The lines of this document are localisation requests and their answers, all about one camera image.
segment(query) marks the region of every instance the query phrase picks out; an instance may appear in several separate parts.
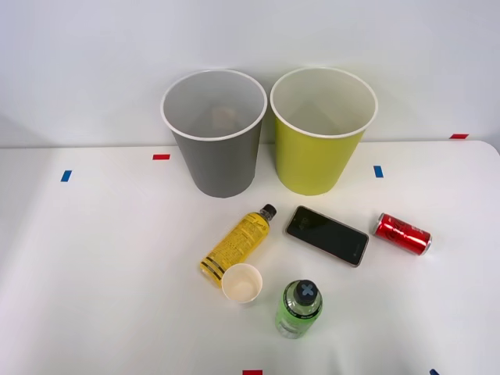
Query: bottle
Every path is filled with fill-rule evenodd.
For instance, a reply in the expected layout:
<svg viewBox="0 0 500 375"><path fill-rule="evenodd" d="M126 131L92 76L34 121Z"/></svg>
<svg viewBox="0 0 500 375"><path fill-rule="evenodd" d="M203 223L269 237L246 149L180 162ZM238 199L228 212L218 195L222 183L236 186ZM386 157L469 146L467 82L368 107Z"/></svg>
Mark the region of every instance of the bottle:
<svg viewBox="0 0 500 375"><path fill-rule="evenodd" d="M250 212L229 234L200 262L202 272L220 288L226 270L242 263L266 238L269 222L276 215L272 205L265 205L260 212Z"/></svg>
<svg viewBox="0 0 500 375"><path fill-rule="evenodd" d="M321 314L323 299L310 280L292 281L276 314L276 328L286 338L301 338Z"/></svg>

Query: green sports bottle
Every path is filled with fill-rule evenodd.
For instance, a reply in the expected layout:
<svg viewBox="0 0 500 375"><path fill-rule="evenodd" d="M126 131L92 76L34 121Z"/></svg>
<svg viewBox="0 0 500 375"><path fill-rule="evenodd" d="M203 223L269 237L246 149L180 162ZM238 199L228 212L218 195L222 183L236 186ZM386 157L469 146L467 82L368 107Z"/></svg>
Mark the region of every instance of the green sports bottle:
<svg viewBox="0 0 500 375"><path fill-rule="evenodd" d="M276 328L286 338L301 338L321 314L323 299L310 280L296 280L285 289L276 314Z"/></svg>

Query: paper cup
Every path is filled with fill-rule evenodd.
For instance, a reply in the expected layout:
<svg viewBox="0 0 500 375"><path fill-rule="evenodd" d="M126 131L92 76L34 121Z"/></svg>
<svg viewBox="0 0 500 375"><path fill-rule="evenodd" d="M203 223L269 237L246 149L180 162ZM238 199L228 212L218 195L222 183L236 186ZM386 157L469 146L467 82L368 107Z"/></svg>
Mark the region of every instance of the paper cup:
<svg viewBox="0 0 500 375"><path fill-rule="evenodd" d="M255 176L267 108L262 86L234 70L206 70L174 83L161 113L199 190L227 198Z"/></svg>
<svg viewBox="0 0 500 375"><path fill-rule="evenodd" d="M303 195L329 191L378 111L372 88L335 68L285 74L270 96L276 115L276 168Z"/></svg>
<svg viewBox="0 0 500 375"><path fill-rule="evenodd" d="M263 289L263 278L254 266L238 263L227 269L221 284L227 299L249 303L256 299Z"/></svg>

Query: phone screen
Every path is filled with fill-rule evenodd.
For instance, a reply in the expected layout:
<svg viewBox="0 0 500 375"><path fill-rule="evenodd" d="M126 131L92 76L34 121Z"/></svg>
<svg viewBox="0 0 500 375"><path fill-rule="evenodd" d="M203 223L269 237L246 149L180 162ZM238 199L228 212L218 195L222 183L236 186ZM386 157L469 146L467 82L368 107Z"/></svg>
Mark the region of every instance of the phone screen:
<svg viewBox="0 0 500 375"><path fill-rule="evenodd" d="M365 252L368 236L338 221L298 207L287 233L358 266Z"/></svg>

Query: blue tape marker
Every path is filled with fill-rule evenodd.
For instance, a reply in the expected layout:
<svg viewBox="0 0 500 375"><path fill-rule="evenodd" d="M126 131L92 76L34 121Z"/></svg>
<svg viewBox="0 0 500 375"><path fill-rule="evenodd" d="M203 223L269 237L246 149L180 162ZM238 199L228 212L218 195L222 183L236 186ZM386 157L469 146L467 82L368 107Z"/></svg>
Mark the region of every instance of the blue tape marker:
<svg viewBox="0 0 500 375"><path fill-rule="evenodd" d="M71 172L71 170L65 170L62 174L61 182L68 182L70 180Z"/></svg>
<svg viewBox="0 0 500 375"><path fill-rule="evenodd" d="M373 166L373 170L375 171L376 178L384 178L384 174L382 173L381 166Z"/></svg>

